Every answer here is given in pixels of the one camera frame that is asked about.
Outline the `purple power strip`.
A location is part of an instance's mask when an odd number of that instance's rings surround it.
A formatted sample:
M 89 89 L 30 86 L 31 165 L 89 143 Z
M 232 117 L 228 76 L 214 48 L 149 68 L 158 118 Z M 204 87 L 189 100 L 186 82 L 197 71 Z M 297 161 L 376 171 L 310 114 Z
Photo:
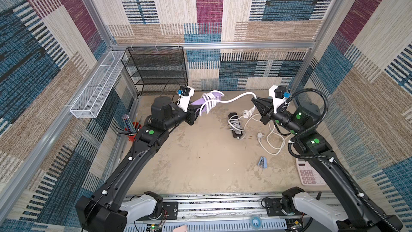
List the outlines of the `purple power strip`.
M 213 90 L 207 93 L 204 93 L 200 99 L 191 103 L 191 105 L 202 105 L 203 103 L 210 101 L 210 100 L 221 100 L 225 94 L 218 90 Z

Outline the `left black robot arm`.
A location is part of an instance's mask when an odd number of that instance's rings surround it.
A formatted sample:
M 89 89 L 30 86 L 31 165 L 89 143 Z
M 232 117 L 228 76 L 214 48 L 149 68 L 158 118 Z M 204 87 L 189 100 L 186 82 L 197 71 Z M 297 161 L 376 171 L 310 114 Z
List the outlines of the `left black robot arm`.
M 141 218 L 158 219 L 163 213 L 163 199 L 151 191 L 124 202 L 124 198 L 144 166 L 159 152 L 170 133 L 181 123 L 193 125 L 200 106 L 186 110 L 167 96 L 157 97 L 148 122 L 137 132 L 125 158 L 91 197 L 76 203 L 80 226 L 88 232 L 122 232 L 127 224 Z

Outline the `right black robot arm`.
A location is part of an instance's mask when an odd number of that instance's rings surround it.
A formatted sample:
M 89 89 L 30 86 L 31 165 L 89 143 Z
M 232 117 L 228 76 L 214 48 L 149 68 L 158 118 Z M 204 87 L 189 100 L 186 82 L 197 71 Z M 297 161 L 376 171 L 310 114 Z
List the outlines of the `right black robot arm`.
M 292 134 L 288 152 L 296 159 L 307 161 L 321 175 L 332 190 L 344 211 L 334 209 L 309 197 L 302 189 L 292 188 L 284 192 L 289 200 L 283 200 L 286 212 L 301 212 L 333 232 L 398 232 L 402 222 L 395 215 L 387 215 L 361 189 L 349 171 L 341 164 L 330 144 L 317 132 L 317 127 L 326 118 L 329 110 L 327 98 L 315 91 L 324 101 L 324 110 L 317 106 L 297 109 L 287 107 L 296 94 L 289 98 L 253 98 L 261 122 L 273 121 Z

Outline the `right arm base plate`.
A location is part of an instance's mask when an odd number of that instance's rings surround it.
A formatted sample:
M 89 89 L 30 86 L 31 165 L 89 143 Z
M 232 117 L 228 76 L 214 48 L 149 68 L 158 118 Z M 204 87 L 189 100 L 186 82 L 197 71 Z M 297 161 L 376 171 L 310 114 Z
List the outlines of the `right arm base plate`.
M 306 213 L 297 210 L 293 201 L 289 198 L 268 198 L 261 200 L 261 206 L 266 210 L 269 217 L 309 217 Z

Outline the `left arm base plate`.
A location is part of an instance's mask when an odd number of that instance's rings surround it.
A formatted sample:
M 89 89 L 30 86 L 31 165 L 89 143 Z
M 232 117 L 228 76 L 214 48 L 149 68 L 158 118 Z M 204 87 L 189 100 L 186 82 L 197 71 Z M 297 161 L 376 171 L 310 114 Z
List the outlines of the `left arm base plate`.
M 166 214 L 166 221 L 176 220 L 178 217 L 179 203 L 177 201 L 169 201 L 163 203 L 163 208 L 161 214 L 154 217 L 142 217 L 137 221 L 161 221 L 164 219 L 164 214 Z

